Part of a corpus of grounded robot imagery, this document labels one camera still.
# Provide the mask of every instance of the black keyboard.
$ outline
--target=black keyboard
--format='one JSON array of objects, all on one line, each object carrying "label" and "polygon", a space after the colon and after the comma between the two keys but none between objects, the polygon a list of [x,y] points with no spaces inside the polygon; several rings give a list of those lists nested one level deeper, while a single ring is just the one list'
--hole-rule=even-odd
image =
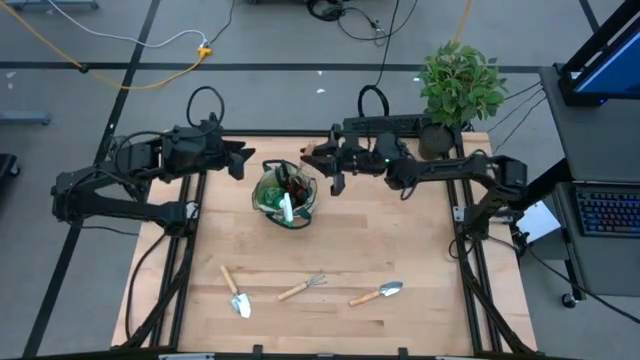
[{"label": "black keyboard", "polygon": [[577,186],[574,195],[584,235],[640,238],[640,188]]},{"label": "black keyboard", "polygon": [[392,132],[398,136],[418,137],[420,129],[430,124],[431,119],[426,114],[374,116],[363,118],[347,118],[342,122],[345,132],[358,134],[379,135]]}]

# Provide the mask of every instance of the wooden tabletop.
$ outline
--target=wooden tabletop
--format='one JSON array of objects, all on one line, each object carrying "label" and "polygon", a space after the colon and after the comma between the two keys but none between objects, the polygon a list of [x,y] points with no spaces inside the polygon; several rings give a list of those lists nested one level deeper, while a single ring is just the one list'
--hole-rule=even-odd
[{"label": "wooden tabletop", "polygon": [[[491,150],[487,134],[463,134],[463,139],[467,154]],[[267,159],[297,163],[300,148],[324,139],[242,140],[257,149],[246,165],[245,179],[235,181],[226,171],[207,176],[180,351],[246,353],[254,344],[262,344],[265,353],[397,354],[398,347],[407,347],[412,355],[472,354],[460,270],[447,254],[453,227],[445,182],[421,183],[409,200],[400,201],[399,192],[391,191],[382,178],[347,175],[342,195],[331,197],[330,179],[318,174],[319,204],[313,224],[300,231],[285,230],[252,209],[260,164]],[[416,141],[406,141],[415,153]],[[463,203],[459,183],[457,187]],[[180,181],[155,182],[149,201],[176,200],[179,188]],[[485,190],[476,183],[472,188],[478,201]],[[161,232],[155,224],[143,224],[132,269]],[[505,225],[491,225],[491,234],[511,241]],[[138,274],[132,328],[158,298],[167,246],[168,240],[146,259]],[[495,242],[485,242],[484,249],[494,303],[521,339],[535,348],[513,251]],[[220,265],[248,294],[250,319],[233,311]],[[277,300],[279,293],[320,269],[327,284]],[[348,305],[350,299],[393,280],[404,282],[398,294]],[[113,344],[125,340],[125,299]],[[478,303],[477,308],[483,344],[489,349],[485,315]],[[164,343],[173,306],[169,309]]]}]

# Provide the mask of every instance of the cart wheel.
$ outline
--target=cart wheel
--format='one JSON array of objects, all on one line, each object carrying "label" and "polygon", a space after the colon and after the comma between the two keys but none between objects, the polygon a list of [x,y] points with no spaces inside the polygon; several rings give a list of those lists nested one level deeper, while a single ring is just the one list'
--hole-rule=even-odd
[{"label": "cart wheel", "polygon": [[11,170],[9,170],[9,175],[11,175],[12,177],[20,175],[20,166],[18,166],[18,164],[13,164],[13,167],[11,167]]},{"label": "cart wheel", "polygon": [[566,293],[562,295],[562,305],[567,309],[573,309],[578,304],[578,300],[573,297],[572,293]]}]

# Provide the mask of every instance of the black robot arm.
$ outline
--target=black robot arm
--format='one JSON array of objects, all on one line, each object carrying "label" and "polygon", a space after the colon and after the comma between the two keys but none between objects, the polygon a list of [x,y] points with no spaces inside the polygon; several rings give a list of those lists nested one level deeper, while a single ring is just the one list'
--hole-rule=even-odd
[{"label": "black robot arm", "polygon": [[[344,190],[343,172],[354,175],[385,175],[384,181],[393,190],[412,188],[425,181],[474,180],[487,188],[487,194],[477,204],[464,209],[463,219],[456,222],[456,232],[461,238],[474,241],[487,238],[489,219],[501,207],[525,196],[527,167],[510,157],[489,157],[484,152],[477,151],[463,159],[417,161],[400,139],[391,133],[379,135],[371,151],[361,147],[355,136],[345,135],[341,144],[342,135],[340,125],[334,125],[326,143],[317,146],[311,155],[301,156],[302,161],[325,176],[333,177],[333,196],[340,195]],[[464,254],[460,256],[465,284],[494,320],[511,350],[514,353],[535,354],[520,341],[491,299],[484,294],[468,258]]]},{"label": "black robot arm", "polygon": [[[153,179],[169,183],[185,175],[228,168],[237,180],[244,177],[244,162],[254,149],[244,142],[222,139],[215,117],[197,127],[175,127],[151,140],[117,144],[111,159],[73,172],[63,172],[51,189],[53,214],[60,221],[77,222],[94,215],[153,221],[171,236],[187,235],[197,217],[195,204],[172,201],[146,203]],[[134,199],[98,195],[97,190],[121,184]]]}]

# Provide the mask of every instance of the potted plant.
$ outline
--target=potted plant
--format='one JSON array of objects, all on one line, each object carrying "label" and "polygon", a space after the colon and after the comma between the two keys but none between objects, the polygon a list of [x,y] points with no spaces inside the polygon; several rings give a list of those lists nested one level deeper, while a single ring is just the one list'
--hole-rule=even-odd
[{"label": "potted plant", "polygon": [[421,130],[420,156],[435,159],[454,145],[454,132],[464,129],[478,117],[495,116],[507,91],[507,79],[498,78],[497,59],[486,59],[471,46],[449,42],[435,56],[427,56],[419,78],[424,82],[421,97],[426,97],[426,113],[431,124]]}]

